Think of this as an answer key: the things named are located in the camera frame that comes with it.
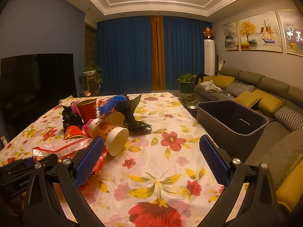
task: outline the plant pot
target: plant pot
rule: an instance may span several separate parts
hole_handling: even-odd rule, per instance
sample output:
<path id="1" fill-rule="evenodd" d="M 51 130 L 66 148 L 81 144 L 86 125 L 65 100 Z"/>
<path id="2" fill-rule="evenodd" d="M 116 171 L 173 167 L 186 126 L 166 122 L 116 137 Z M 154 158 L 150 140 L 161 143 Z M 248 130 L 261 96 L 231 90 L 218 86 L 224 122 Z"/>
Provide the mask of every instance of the plant pot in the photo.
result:
<path id="1" fill-rule="evenodd" d="M 191 94 L 193 93 L 193 82 L 186 83 L 186 82 L 180 82 L 179 83 L 179 88 L 180 88 L 180 93 L 182 94 Z"/>
<path id="2" fill-rule="evenodd" d="M 89 72 L 83 72 L 82 75 L 84 77 L 94 77 L 96 75 L 96 70 L 95 71 L 89 71 Z"/>

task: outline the gray sofa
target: gray sofa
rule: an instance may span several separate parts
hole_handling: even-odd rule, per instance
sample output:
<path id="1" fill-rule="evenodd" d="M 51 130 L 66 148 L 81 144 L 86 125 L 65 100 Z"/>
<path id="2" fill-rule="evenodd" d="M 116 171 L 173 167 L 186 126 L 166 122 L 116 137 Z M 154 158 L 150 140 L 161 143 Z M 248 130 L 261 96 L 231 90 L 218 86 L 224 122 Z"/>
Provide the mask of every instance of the gray sofa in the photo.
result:
<path id="1" fill-rule="evenodd" d="M 242 71 L 240 69 L 224 67 L 222 75 L 232 76 L 236 82 L 254 85 L 255 89 L 261 89 L 282 101 L 287 106 L 303 115 L 303 90 L 287 83 L 265 77 L 255 72 Z M 201 102 L 228 100 L 230 97 L 225 90 L 216 92 L 207 90 L 198 85 L 194 95 Z M 302 159 L 303 152 L 303 129 L 291 132 L 274 117 L 266 116 L 269 124 L 265 127 L 257 145 L 246 160 L 246 164 L 258 165 L 260 161 L 270 165 L 274 183 L 277 184 L 291 168 Z"/>

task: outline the checkered pillow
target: checkered pillow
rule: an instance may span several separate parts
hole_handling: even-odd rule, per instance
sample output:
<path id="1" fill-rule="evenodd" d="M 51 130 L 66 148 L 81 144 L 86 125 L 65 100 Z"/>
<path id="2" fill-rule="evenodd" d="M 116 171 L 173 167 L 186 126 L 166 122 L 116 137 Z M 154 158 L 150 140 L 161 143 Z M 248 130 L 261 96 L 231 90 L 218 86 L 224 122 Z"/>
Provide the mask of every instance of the checkered pillow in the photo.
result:
<path id="1" fill-rule="evenodd" d="M 275 113 L 275 120 L 290 131 L 303 129 L 303 116 L 286 106 Z"/>
<path id="2" fill-rule="evenodd" d="M 246 85 L 242 83 L 233 82 L 226 88 L 226 93 L 231 94 L 234 97 L 238 97 L 244 91 L 253 92 L 255 87 L 253 85 Z"/>

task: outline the framed painting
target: framed painting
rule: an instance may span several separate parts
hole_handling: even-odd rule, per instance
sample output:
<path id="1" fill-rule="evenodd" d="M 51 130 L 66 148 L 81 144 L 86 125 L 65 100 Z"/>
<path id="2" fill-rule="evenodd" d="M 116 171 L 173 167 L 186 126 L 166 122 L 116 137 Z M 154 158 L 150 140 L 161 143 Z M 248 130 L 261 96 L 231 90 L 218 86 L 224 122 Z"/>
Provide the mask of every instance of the framed painting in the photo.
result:
<path id="1" fill-rule="evenodd" d="M 282 43 L 275 12 L 239 20 L 241 50 L 282 53 Z"/>
<path id="2" fill-rule="evenodd" d="M 223 32 L 224 32 L 225 51 L 238 51 L 239 43 L 238 43 L 237 23 L 234 21 L 229 24 L 223 25 Z"/>
<path id="3" fill-rule="evenodd" d="M 303 17 L 298 10 L 279 10 L 286 52 L 303 56 Z"/>

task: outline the gray plastic bin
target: gray plastic bin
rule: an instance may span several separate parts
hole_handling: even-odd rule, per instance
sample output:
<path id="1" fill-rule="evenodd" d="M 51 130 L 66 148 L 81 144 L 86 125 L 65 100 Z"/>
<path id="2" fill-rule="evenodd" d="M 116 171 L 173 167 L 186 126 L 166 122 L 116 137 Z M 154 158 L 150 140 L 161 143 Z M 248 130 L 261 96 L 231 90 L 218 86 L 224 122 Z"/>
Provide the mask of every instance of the gray plastic bin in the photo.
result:
<path id="1" fill-rule="evenodd" d="M 269 123 L 263 115 L 232 100 L 201 102 L 197 110 L 197 120 L 215 143 L 243 162 Z"/>

